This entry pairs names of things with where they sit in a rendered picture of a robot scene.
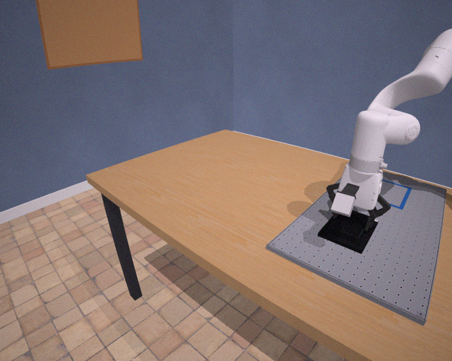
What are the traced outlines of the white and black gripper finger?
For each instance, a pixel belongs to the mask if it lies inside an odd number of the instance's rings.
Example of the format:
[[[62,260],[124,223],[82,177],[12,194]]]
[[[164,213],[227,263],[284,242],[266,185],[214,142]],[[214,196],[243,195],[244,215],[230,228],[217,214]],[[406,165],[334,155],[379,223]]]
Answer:
[[[365,231],[368,231],[369,227],[372,228],[375,218],[382,216],[391,208],[391,205],[380,194],[378,195],[377,201],[383,206],[383,208],[377,210],[376,207],[374,207],[373,210],[368,210],[370,216],[367,220]]]
[[[332,185],[329,185],[329,186],[326,187],[327,192],[329,194],[329,198],[331,199],[332,203],[333,203],[334,198],[336,196],[333,190],[338,189],[338,187],[339,187],[339,183],[332,184]],[[339,214],[334,213],[334,212],[332,212],[332,214],[333,214],[333,219],[335,219],[339,215]]]

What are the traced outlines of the black rectangular pad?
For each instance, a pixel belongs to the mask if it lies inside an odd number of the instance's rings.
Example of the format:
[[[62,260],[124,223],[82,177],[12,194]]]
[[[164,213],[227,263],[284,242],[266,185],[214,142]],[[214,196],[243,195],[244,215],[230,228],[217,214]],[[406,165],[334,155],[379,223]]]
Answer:
[[[336,244],[339,244],[343,247],[346,247],[348,249],[351,249],[355,252],[361,253],[363,252],[363,250],[365,249],[370,237],[372,236],[377,224],[378,224],[378,220],[375,219],[374,224],[372,226],[372,228],[369,228],[368,231],[365,231],[363,237],[361,238],[359,243],[356,242],[351,242],[349,240],[346,240],[344,238],[341,238],[339,236],[336,236],[332,233],[330,233],[329,231],[327,231],[328,227],[331,225],[331,223],[334,221],[335,219],[333,219],[333,217],[331,217],[329,219],[329,221],[322,227],[322,229],[318,232],[318,236],[322,237],[326,240],[332,241]]]

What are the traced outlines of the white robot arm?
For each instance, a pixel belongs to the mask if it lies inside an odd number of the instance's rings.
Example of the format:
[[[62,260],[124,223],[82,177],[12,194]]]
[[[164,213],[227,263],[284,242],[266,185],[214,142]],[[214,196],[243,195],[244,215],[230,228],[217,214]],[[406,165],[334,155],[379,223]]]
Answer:
[[[394,110],[403,102],[440,93],[452,78],[452,29],[441,33],[425,50],[413,72],[385,87],[366,111],[358,114],[349,165],[375,173],[387,169],[386,144],[406,145],[419,135],[419,121]],[[350,217],[359,186],[347,183],[337,191],[331,211]]]

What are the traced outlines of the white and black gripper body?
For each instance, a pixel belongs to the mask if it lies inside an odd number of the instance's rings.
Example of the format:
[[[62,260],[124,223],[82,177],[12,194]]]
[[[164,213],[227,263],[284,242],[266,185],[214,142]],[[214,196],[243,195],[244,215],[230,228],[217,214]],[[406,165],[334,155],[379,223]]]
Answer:
[[[381,192],[382,177],[382,170],[375,173],[361,172],[350,167],[348,162],[341,177],[338,191],[342,191],[347,183],[359,186],[359,190],[355,194],[354,206],[373,210],[378,203],[377,198]]]

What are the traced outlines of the blue tape outline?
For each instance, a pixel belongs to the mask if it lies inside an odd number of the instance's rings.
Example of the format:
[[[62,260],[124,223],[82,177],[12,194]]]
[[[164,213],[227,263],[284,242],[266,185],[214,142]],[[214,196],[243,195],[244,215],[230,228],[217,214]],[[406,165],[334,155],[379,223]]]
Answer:
[[[389,182],[389,181],[387,181],[387,180],[383,180],[383,181]],[[405,205],[405,203],[406,203],[406,201],[407,201],[407,199],[408,199],[408,196],[409,196],[409,194],[410,194],[412,188],[409,188],[409,187],[406,187],[406,186],[403,186],[403,185],[400,185],[400,184],[396,184],[396,183],[393,183],[393,182],[389,182],[389,183],[392,183],[392,184],[395,184],[395,185],[399,185],[399,186],[408,188],[408,190],[407,190],[407,192],[406,192],[406,194],[405,194],[405,196],[404,196],[404,198],[403,198],[403,200],[402,200],[402,202],[401,202],[401,204],[400,204],[400,207],[399,207],[399,206],[395,206],[395,205],[390,204],[391,206],[393,206],[393,207],[395,207],[395,208],[399,208],[399,209],[402,209],[402,210],[403,210],[403,207],[404,207],[404,205]]]

